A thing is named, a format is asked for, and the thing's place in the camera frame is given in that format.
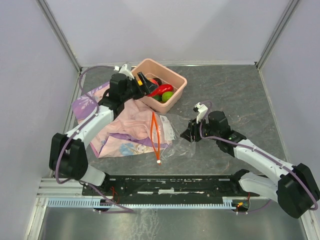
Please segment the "clear zip top bag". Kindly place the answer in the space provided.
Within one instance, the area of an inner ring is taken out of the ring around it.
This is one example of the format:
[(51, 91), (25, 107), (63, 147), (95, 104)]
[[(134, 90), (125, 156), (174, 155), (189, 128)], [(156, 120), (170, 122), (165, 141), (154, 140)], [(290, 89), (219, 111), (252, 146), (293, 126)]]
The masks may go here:
[(191, 139), (189, 123), (189, 119), (179, 115), (152, 113), (149, 138), (158, 165), (194, 156), (196, 142)]

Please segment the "red fake tomato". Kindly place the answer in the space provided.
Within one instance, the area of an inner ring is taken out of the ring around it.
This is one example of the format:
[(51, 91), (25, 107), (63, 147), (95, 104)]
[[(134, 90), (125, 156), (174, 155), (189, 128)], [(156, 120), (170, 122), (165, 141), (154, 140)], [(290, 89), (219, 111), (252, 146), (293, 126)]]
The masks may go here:
[(159, 86), (158, 82), (154, 78), (150, 78), (150, 79), (148, 79), (148, 81)]

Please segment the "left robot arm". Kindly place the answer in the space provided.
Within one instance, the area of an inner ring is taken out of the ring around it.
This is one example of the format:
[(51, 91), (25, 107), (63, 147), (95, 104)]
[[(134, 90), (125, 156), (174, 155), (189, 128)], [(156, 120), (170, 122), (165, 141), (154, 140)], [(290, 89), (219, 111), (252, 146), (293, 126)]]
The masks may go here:
[(109, 88), (89, 116), (65, 134), (56, 133), (51, 140), (49, 168), (55, 176), (93, 185), (99, 195), (111, 189), (107, 174), (89, 165), (86, 149), (94, 137), (124, 110), (128, 100), (139, 100), (154, 93), (158, 85), (149, 81), (142, 72), (137, 77), (115, 73)]

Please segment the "green fake apple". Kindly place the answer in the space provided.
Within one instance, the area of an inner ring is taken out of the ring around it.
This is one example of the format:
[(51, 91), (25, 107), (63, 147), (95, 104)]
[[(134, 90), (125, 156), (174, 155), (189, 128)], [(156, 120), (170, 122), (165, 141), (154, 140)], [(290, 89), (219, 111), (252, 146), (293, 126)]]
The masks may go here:
[(173, 95), (174, 93), (172, 91), (164, 92), (161, 96), (161, 102), (166, 103)]

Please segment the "red fake pepper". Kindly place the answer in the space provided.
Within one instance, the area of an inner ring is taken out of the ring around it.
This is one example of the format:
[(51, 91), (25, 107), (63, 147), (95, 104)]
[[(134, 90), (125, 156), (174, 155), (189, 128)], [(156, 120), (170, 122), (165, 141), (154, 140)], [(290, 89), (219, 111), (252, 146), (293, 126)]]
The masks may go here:
[(164, 92), (167, 92), (167, 91), (171, 91), (172, 92), (173, 90), (174, 90), (174, 88), (173, 88), (172, 85), (170, 85), (170, 84), (162, 84), (155, 91), (153, 91), (151, 94), (148, 94), (147, 96), (148, 97), (153, 97), (155, 95), (162, 96), (162, 94)]

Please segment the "dark green fake vegetable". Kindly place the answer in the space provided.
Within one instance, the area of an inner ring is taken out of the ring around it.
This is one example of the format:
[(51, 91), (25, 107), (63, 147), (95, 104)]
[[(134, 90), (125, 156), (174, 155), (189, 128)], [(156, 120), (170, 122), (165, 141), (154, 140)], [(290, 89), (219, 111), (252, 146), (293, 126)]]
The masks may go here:
[(161, 102), (162, 101), (162, 96), (161, 95), (155, 95), (152, 97), (153, 99), (155, 99), (156, 101), (158, 102)]

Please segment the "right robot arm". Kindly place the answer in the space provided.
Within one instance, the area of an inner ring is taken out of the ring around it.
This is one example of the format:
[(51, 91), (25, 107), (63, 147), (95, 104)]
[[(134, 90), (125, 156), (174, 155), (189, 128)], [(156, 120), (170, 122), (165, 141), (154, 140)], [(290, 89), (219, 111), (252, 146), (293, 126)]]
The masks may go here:
[(251, 165), (263, 175), (240, 170), (229, 183), (236, 196), (244, 192), (266, 197), (276, 203), (289, 216), (298, 219), (307, 211), (319, 208), (320, 190), (308, 166), (293, 165), (260, 149), (243, 134), (233, 130), (225, 113), (213, 111), (200, 113), (188, 122), (181, 137), (189, 142), (204, 139), (214, 140), (219, 149), (230, 156)]

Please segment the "dark purple fake eggplant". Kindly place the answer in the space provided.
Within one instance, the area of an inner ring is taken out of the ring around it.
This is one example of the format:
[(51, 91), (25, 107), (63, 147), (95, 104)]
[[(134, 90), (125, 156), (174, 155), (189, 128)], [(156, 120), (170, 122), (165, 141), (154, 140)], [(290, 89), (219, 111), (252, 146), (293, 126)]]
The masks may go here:
[(159, 78), (155, 77), (153, 80), (155, 80), (159, 86), (162, 85), (162, 81)]

